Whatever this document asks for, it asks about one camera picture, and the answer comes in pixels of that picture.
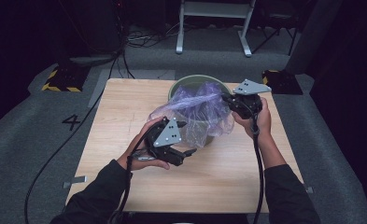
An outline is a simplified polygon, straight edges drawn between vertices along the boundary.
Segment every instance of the gray floor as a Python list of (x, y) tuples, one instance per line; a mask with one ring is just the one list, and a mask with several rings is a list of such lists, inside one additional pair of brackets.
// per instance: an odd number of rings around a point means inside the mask
[[(247, 39), (253, 48), (263, 39), (262, 32), (251, 30)], [(175, 47), (176, 36), (171, 36), (151, 48), (127, 48), (127, 63), (138, 78), (179, 79), (204, 74), (226, 82), (244, 78), (261, 82), (261, 71), (283, 69), (289, 60), (285, 32), (251, 58), (245, 57), (234, 29), (191, 30), (185, 35), (183, 54), (175, 54)], [(126, 74), (122, 59), (119, 65)], [(0, 223), (23, 222), (24, 199), (32, 180), (72, 133), (62, 121), (74, 114), (83, 120), (111, 63), (92, 68), (83, 92), (42, 91), (54, 66), (36, 76), (28, 87), (31, 96), (0, 120)], [(143, 70), (150, 70), (148, 77)], [(170, 75), (164, 77), (164, 71)], [(120, 75), (117, 67), (113, 74)], [(304, 182), (315, 191), (310, 197), (320, 218), (323, 223), (367, 224), (361, 184), (308, 94), (313, 79), (307, 75), (297, 79), (304, 95), (274, 97)], [(48, 223), (64, 207), (68, 189), (62, 184), (75, 174), (95, 113), (96, 108), (39, 177), (29, 201), (30, 223)], [(261, 216), (260, 223), (268, 223), (267, 215)]]

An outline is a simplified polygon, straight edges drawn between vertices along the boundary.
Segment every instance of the plastic bag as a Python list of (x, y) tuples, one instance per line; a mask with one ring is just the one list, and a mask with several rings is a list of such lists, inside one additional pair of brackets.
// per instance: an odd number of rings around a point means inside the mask
[(186, 121), (180, 129), (185, 147), (204, 147), (209, 136), (220, 136), (233, 130), (233, 116), (221, 98), (217, 82), (205, 82), (198, 91), (180, 86), (168, 104), (154, 110), (148, 119), (166, 116)]

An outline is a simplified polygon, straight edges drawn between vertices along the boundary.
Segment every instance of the person's left hand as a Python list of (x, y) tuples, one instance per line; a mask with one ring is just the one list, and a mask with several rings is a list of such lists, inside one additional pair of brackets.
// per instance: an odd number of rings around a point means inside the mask
[[(136, 137), (133, 139), (133, 141), (131, 142), (131, 144), (128, 146), (127, 150), (117, 159), (117, 162), (119, 163), (119, 165), (124, 168), (125, 170), (127, 169), (127, 158), (128, 156), (131, 155), (132, 151), (134, 150), (134, 147), (136, 146), (137, 142), (140, 140), (140, 138), (142, 137), (143, 134), (145, 134), (145, 132), (155, 123), (157, 123), (158, 121), (162, 120), (162, 117), (157, 118), (157, 119), (153, 119), (151, 121), (148, 121), (142, 128), (142, 130), (140, 130), (140, 133), (136, 135)], [(138, 149), (143, 148), (145, 146), (144, 141), (142, 141), (142, 143), (139, 145)], [(152, 161), (138, 161), (136, 159), (133, 159), (133, 164), (132, 164), (132, 170), (140, 170), (143, 169), (145, 167), (148, 166), (157, 166), (157, 167), (161, 167), (165, 170), (169, 170), (169, 163), (166, 161), (160, 161), (160, 160), (152, 160)]]

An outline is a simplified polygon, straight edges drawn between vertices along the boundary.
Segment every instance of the black cable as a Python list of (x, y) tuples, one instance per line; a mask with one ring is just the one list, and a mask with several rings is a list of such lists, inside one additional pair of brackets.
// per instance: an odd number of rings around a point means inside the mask
[(143, 140), (145, 140), (145, 138), (148, 136), (148, 133), (154, 127), (154, 125), (157, 125), (157, 124), (153, 124), (140, 137), (139, 141), (134, 146), (134, 149), (131, 152), (131, 155), (128, 156), (128, 158), (127, 158), (127, 169), (126, 169), (126, 172), (125, 172), (125, 174), (126, 174), (126, 176), (125, 176), (126, 177), (126, 183), (125, 183), (124, 197), (122, 198), (119, 209), (114, 211), (113, 214), (111, 215), (109, 221), (107, 222), (108, 224), (121, 224), (122, 216), (123, 216), (122, 212), (124, 210), (125, 204), (127, 203), (128, 196), (130, 194), (130, 189), (131, 189), (131, 171), (132, 171), (132, 162), (133, 162), (133, 158), (134, 158), (133, 155), (138, 150), (138, 148), (139, 148), (140, 144), (143, 142)]
[[(137, 43), (133, 43), (133, 41), (139, 41), (141, 40), (142, 43), (141, 44), (137, 44)], [(162, 38), (160, 35), (158, 34), (152, 34), (152, 35), (135, 35), (131, 38), (128, 38), (128, 46), (132, 47), (132, 48), (150, 48), (158, 43), (160, 43), (162, 41)]]
[[(113, 70), (113, 66), (114, 63), (116, 62), (117, 58), (113, 61), (113, 63), (111, 64), (110, 67), (110, 72), (109, 72), (109, 77), (111, 77), (111, 72)], [(25, 217), (25, 223), (29, 224), (29, 219), (28, 219), (28, 203), (29, 203), (29, 197), (31, 196), (32, 193), (32, 189), (35, 186), (35, 182), (37, 181), (37, 179), (40, 177), (40, 175), (43, 173), (43, 171), (46, 169), (47, 165), (49, 165), (49, 162), (58, 154), (59, 151), (61, 151), (61, 149), (69, 142), (69, 140), (76, 134), (76, 132), (80, 129), (80, 127), (83, 125), (83, 123), (85, 122), (85, 120), (88, 118), (88, 116), (91, 114), (91, 112), (93, 111), (93, 109), (95, 108), (96, 104), (98, 103), (98, 101), (101, 99), (102, 95), (104, 94), (104, 90), (102, 90), (101, 94), (99, 94), (98, 98), (96, 99), (95, 103), (93, 103), (92, 107), (90, 108), (90, 110), (87, 112), (86, 116), (84, 117), (84, 119), (80, 122), (80, 124), (78, 125), (78, 127), (67, 137), (67, 139), (57, 148), (57, 150), (55, 150), (54, 153), (52, 153), (52, 155), (49, 157), (49, 159), (46, 161), (46, 163), (44, 163), (44, 165), (41, 167), (41, 169), (39, 170), (39, 172), (37, 173), (37, 175), (35, 176), (35, 179), (33, 180), (31, 186), (28, 189), (28, 192), (26, 193), (26, 198), (25, 198), (25, 203), (24, 203), (24, 207), (23, 207), (23, 213), (24, 213), (24, 217)]]
[(71, 61), (72, 61), (72, 63), (74, 63), (78, 67), (94, 67), (94, 66), (99, 66), (99, 65), (105, 64), (105, 63), (110, 63), (113, 60), (115, 60), (117, 57), (119, 57), (119, 54), (114, 53), (114, 54), (111, 54), (109, 58), (94, 60), (94, 61), (90, 61), (90, 62), (76, 62), (74, 60), (71, 60)]
[(121, 70), (120, 70), (119, 60), (117, 60), (117, 68), (119, 70), (119, 74), (120, 74), (121, 78), (124, 78), (124, 76), (122, 75)]
[(255, 217), (253, 219), (253, 224), (256, 224), (259, 220), (259, 215), (260, 215), (260, 211), (261, 211), (261, 207), (262, 207), (262, 200), (264, 197), (264, 174), (263, 174), (263, 168), (262, 168), (262, 161), (261, 161), (261, 153), (259, 150), (259, 127), (257, 126), (257, 116), (255, 116), (255, 118), (253, 118), (253, 126), (252, 126), (252, 131), (253, 131), (253, 145), (255, 148), (255, 153), (256, 153), (256, 158), (258, 161), (258, 167), (259, 167), (259, 180), (260, 180), (260, 193), (259, 193), (259, 201), (258, 201), (258, 206), (256, 209), (256, 214)]
[(127, 60), (125, 59), (125, 50), (122, 51), (122, 59), (124, 60), (125, 69), (127, 70), (127, 73), (135, 79), (134, 75), (131, 73), (130, 69), (128, 68)]

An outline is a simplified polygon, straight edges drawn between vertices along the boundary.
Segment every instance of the hand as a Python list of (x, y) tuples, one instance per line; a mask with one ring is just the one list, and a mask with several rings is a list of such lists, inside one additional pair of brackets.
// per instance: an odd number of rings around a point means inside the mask
[[(153, 119), (149, 122), (147, 122), (142, 130), (140, 130), (140, 133), (136, 135), (136, 137), (133, 139), (133, 141), (131, 142), (131, 144), (128, 146), (127, 150), (117, 159), (117, 162), (119, 163), (119, 165), (124, 168), (127, 169), (127, 158), (128, 156), (131, 155), (132, 151), (134, 150), (134, 147), (136, 146), (136, 144), (139, 142), (140, 138), (143, 136), (143, 134), (145, 134), (145, 132), (155, 123), (157, 123), (158, 121), (162, 120), (162, 117), (157, 118), (157, 119)], [(142, 143), (140, 143), (138, 149), (145, 147), (145, 143), (144, 141), (142, 141)], [(153, 161), (138, 161), (133, 159), (133, 164), (132, 164), (132, 170), (140, 170), (143, 169), (145, 167), (148, 166), (157, 166), (157, 167), (161, 167), (165, 170), (169, 170), (169, 164), (166, 161), (160, 161), (160, 160), (153, 160)]]
[[(260, 130), (260, 135), (271, 135), (271, 114), (268, 109), (268, 104), (265, 98), (261, 97), (262, 109), (258, 115), (257, 125)], [(239, 123), (245, 128), (245, 132), (251, 138), (253, 138), (253, 132), (251, 130), (251, 126), (253, 123), (253, 119), (242, 119), (237, 113), (233, 112), (233, 118), (235, 122)]]

